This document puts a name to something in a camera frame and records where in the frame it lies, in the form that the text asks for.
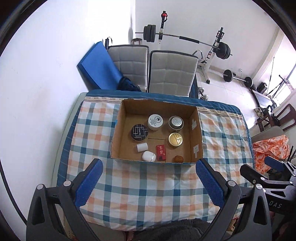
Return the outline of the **dark wooden chair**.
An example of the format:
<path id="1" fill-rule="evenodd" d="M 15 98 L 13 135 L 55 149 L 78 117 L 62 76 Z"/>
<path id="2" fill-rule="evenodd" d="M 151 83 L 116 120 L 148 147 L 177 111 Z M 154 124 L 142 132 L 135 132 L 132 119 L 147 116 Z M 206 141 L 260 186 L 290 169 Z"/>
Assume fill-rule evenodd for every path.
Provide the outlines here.
<path id="1" fill-rule="evenodd" d="M 270 105 L 267 108 L 262 108 L 262 115 L 257 119 L 256 125 L 259 126 L 260 132 L 263 132 L 264 128 L 267 126 L 283 127 L 290 121 L 293 121 L 293 123 L 283 128 L 283 131 L 285 132 L 295 126 L 295 108 L 291 104 L 288 103 L 277 115 L 270 112 L 269 108 L 271 108 Z"/>

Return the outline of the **grey quilted cushion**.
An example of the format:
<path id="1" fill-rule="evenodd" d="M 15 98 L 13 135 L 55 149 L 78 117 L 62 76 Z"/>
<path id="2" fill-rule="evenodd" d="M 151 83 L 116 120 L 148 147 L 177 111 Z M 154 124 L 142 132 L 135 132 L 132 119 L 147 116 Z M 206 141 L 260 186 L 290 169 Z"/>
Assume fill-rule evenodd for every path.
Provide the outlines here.
<path id="1" fill-rule="evenodd" d="M 182 52 L 151 51 L 147 92 L 188 97 L 198 62 L 197 56 Z"/>
<path id="2" fill-rule="evenodd" d="M 138 85 L 142 92 L 146 92 L 149 47 L 146 45 L 116 45 L 110 46 L 107 52 L 123 76 Z"/>

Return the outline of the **grey quilted cushion right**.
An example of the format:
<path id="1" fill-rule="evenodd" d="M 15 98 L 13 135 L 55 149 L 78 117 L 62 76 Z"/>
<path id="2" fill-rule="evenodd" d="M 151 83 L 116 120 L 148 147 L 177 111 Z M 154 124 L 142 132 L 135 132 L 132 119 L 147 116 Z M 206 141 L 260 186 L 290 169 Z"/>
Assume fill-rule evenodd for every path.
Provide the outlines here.
<path id="1" fill-rule="evenodd" d="M 182 52 L 151 51 L 147 92 L 188 97 L 198 62 L 197 56 Z"/>

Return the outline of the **white purifying cream jar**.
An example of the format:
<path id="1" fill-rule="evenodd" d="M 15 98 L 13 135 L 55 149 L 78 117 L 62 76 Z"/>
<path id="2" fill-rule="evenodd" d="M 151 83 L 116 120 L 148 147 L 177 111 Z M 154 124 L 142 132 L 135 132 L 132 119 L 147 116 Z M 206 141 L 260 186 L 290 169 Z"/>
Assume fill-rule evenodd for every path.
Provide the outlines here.
<path id="1" fill-rule="evenodd" d="M 157 131 L 163 125 L 163 118 L 159 114 L 152 114 L 149 116 L 147 124 L 150 130 Z"/>

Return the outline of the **silver round tin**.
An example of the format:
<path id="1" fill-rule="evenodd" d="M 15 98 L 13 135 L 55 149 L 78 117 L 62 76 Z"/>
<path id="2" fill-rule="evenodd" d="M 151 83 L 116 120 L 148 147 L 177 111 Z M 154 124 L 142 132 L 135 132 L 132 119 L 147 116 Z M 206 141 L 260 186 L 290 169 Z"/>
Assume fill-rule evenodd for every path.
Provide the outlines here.
<path id="1" fill-rule="evenodd" d="M 169 127 L 172 130 L 179 131 L 184 127 L 184 121 L 181 117 L 174 115 L 169 118 Z"/>

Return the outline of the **barbell on rack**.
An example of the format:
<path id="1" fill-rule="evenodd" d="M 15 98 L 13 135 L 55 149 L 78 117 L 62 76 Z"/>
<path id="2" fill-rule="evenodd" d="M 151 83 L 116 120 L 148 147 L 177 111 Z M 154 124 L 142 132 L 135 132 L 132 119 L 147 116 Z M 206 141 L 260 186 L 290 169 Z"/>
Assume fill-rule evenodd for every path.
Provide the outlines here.
<path id="1" fill-rule="evenodd" d="M 161 33 L 161 32 L 157 33 L 156 32 L 156 25 L 144 26 L 143 31 L 136 32 L 136 34 L 142 34 L 143 39 L 146 42 L 155 42 L 156 35 L 159 35 L 159 36 L 174 37 L 174 38 L 178 38 L 180 40 L 184 40 L 184 41 L 188 41 L 188 42 L 192 42 L 192 43 L 196 43 L 196 44 L 206 45 L 206 46 L 211 47 L 211 51 L 214 52 L 216 54 L 216 56 L 220 59 L 228 59 L 230 56 L 232 56 L 231 49 L 230 49 L 229 45 L 221 41 L 224 36 L 223 27 L 221 27 L 220 30 L 217 32 L 216 39 L 213 44 L 208 44 L 208 43 L 205 43 L 205 42 L 193 39 L 193 38 L 188 38 L 185 36 L 165 34 L 165 33 Z"/>

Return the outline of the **floor barbell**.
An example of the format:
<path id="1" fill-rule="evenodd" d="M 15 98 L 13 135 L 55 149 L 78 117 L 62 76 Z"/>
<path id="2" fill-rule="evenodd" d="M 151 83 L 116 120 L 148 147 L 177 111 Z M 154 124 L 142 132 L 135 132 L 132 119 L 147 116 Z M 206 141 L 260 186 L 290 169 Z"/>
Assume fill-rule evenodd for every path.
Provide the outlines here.
<path id="1" fill-rule="evenodd" d="M 244 79 L 239 78 L 229 69 L 226 69 L 223 72 L 223 79 L 225 82 L 231 82 L 233 79 L 242 81 L 247 88 L 251 88 L 253 86 L 253 81 L 250 77 L 245 77 Z"/>

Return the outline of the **brown walnut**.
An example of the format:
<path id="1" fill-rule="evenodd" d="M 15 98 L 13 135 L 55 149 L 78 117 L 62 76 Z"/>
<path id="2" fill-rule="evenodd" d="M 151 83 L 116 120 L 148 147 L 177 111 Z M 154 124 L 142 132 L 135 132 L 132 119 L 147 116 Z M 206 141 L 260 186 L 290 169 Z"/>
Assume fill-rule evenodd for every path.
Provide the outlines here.
<path id="1" fill-rule="evenodd" d="M 177 156 L 175 156 L 173 158 L 173 162 L 174 163 L 183 163 L 184 162 L 184 158 L 182 156 L 177 155 Z"/>

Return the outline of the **white egg-shaped case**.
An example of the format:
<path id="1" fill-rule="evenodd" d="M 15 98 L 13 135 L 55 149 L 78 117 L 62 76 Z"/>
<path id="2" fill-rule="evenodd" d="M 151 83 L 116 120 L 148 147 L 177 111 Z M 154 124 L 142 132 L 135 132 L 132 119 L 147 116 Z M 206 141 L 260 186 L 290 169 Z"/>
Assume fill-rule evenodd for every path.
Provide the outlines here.
<path id="1" fill-rule="evenodd" d="M 145 162 L 154 162 L 156 160 L 156 154 L 151 151 L 145 151 L 142 154 L 142 160 Z"/>

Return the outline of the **black patterned round tin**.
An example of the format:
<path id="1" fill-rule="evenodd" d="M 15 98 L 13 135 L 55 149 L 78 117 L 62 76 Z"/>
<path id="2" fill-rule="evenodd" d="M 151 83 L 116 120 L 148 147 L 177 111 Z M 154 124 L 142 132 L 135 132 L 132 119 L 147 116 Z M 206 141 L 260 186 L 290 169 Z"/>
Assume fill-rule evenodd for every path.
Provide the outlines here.
<path id="1" fill-rule="evenodd" d="M 143 124 L 136 124 L 132 127 L 130 135 L 134 141 L 141 142 L 148 136 L 149 130 Z"/>

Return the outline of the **gold round tin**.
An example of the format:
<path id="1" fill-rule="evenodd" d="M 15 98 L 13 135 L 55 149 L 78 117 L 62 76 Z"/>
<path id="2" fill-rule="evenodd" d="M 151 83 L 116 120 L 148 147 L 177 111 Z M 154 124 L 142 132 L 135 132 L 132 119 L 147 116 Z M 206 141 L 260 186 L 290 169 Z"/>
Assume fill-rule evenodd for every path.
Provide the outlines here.
<path id="1" fill-rule="evenodd" d="M 180 133 L 171 133 L 168 137 L 168 142 L 173 147 L 179 147 L 183 143 L 183 137 Z"/>

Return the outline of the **cardboard box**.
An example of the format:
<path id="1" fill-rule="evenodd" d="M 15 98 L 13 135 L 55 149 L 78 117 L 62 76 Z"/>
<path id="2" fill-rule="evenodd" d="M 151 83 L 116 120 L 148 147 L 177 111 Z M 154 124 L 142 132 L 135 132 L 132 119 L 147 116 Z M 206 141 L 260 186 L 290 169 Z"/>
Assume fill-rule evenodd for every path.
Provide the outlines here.
<path id="1" fill-rule="evenodd" d="M 157 131 L 150 130 L 147 124 L 152 114 L 159 114 L 163 118 L 163 125 Z M 184 121 L 184 127 L 175 131 L 169 127 L 169 118 L 177 115 Z M 136 124 L 145 125 L 148 136 L 141 142 L 134 141 L 130 135 Z M 173 147 L 168 142 L 171 133 L 180 133 L 183 143 Z M 126 99 L 121 102 L 117 114 L 117 122 L 111 144 L 111 158 L 128 161 L 143 161 L 143 152 L 137 151 L 137 144 L 147 143 L 148 151 L 156 154 L 156 145 L 166 146 L 166 160 L 154 163 L 174 163 L 177 155 L 184 158 L 183 163 L 195 163 L 203 158 L 202 131 L 200 127 L 198 109 L 195 106 L 154 101 L 151 99 Z"/>

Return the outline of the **grey quilted cushion left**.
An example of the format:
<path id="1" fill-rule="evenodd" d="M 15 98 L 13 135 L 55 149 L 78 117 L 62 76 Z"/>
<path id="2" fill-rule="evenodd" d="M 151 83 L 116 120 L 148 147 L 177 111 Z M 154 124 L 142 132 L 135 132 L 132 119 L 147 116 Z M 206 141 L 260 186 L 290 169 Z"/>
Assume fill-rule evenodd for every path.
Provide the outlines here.
<path id="1" fill-rule="evenodd" d="M 146 45 L 116 45 L 110 46 L 107 52 L 123 76 L 138 85 L 142 92 L 146 92 L 149 47 Z"/>

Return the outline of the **small white cylinder bottle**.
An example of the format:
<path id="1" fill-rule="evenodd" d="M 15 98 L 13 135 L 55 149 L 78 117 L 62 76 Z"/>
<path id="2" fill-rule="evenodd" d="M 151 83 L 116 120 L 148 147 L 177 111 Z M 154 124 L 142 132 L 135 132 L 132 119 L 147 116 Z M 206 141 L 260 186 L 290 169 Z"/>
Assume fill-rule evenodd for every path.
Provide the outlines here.
<path id="1" fill-rule="evenodd" d="M 147 143 L 140 143 L 140 144 L 137 144 L 137 151 L 138 152 L 145 152 L 147 151 L 149 148 L 148 148 L 148 144 Z"/>

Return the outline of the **orange patterned cloth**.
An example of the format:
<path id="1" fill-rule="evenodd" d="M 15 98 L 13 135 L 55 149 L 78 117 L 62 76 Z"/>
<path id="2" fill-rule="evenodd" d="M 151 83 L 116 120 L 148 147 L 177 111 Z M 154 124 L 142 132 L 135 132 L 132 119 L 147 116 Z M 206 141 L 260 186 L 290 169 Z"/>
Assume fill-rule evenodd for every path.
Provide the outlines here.
<path id="1" fill-rule="evenodd" d="M 264 162 L 267 156 L 271 156 L 276 160 L 285 160 L 290 153 L 288 137 L 286 135 L 257 141 L 252 144 L 252 148 L 254 152 L 254 167 L 261 174 L 265 174 L 271 169 Z"/>

